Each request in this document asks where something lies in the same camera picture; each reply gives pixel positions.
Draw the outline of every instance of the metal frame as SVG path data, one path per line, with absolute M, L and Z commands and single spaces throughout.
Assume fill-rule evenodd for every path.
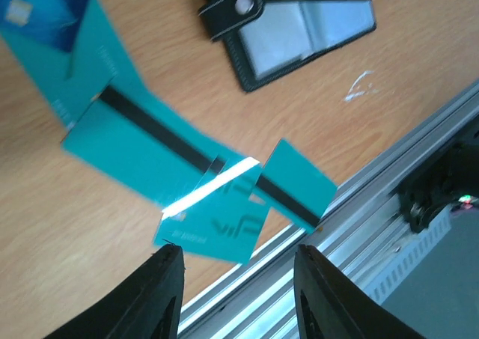
M 289 226 L 185 305 L 179 338 L 297 338 L 293 296 L 296 246 L 314 245 L 360 288 L 409 240 L 395 190 L 408 174 L 479 115 L 479 81 L 345 182 L 323 231 Z M 364 273 L 364 268 L 371 269 Z

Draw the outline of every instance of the gray floor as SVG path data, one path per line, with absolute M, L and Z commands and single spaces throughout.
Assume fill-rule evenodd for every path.
M 426 338 L 479 338 L 479 213 L 451 225 L 382 306 Z

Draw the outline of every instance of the tabletop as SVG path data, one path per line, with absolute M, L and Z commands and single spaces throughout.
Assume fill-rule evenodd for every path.
M 286 138 L 337 184 L 479 77 L 479 0 L 373 0 L 377 30 L 252 94 L 207 39 L 205 0 L 101 1 L 152 92 L 197 128 L 262 162 Z M 160 211 L 65 153 L 1 41 L 0 59 L 0 337 L 38 338 L 155 251 Z M 288 223 L 271 214 L 258 245 Z M 186 255 L 184 302 L 231 267 Z

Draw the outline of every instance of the white scratch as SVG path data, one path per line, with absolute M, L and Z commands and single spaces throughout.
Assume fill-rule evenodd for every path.
M 379 91 L 378 90 L 371 90 L 371 91 L 358 91 L 358 92 L 353 92 L 354 90 L 354 87 L 358 84 L 359 81 L 361 81 L 364 77 L 366 77 L 367 75 L 370 75 L 374 73 L 374 71 L 364 71 L 353 83 L 353 85 L 351 86 L 350 90 L 348 91 L 347 93 L 347 96 L 344 97 L 344 100 L 346 102 L 349 102 L 350 100 L 352 100 L 353 98 L 356 98 L 356 97 L 360 97 L 360 96 L 363 96 L 365 94 L 377 94 Z M 368 89 L 371 89 L 373 87 L 373 84 L 370 83 L 367 88 Z

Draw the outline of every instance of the card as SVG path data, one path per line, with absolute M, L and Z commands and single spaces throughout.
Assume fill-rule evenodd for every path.
M 89 0 L 0 0 L 0 26 L 71 52 Z

